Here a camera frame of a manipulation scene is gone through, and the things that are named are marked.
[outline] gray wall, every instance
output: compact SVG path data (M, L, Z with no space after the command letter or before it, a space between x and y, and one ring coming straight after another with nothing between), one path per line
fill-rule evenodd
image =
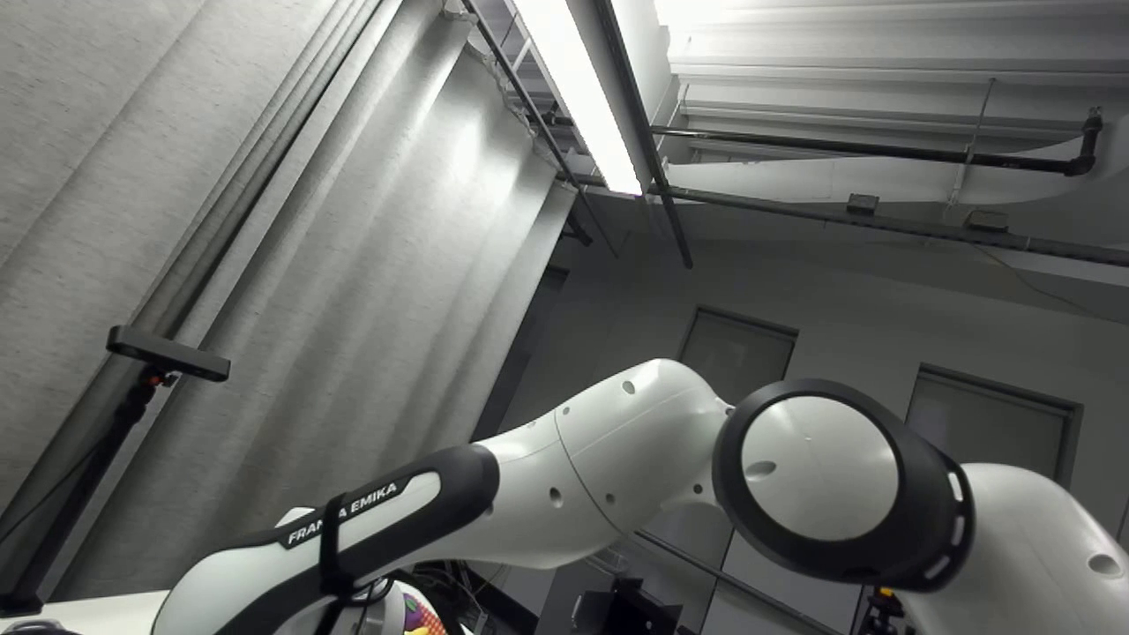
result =
M1046 303L1023 286L1005 288L1014 280L990 270L981 253L820 224L792 234L766 224L762 239L742 243L693 239L699 267L683 270L667 228L644 208L629 214L629 208L607 214L612 228L629 224L612 234L622 259L607 250L560 259L570 280L542 320L506 422L644 355L676 355L693 308L718 308L797 328L789 378L847 380L891 414L907 414L919 363L1078 403L1067 484L1113 530L1129 494L1121 320L1072 313L1067 303Z

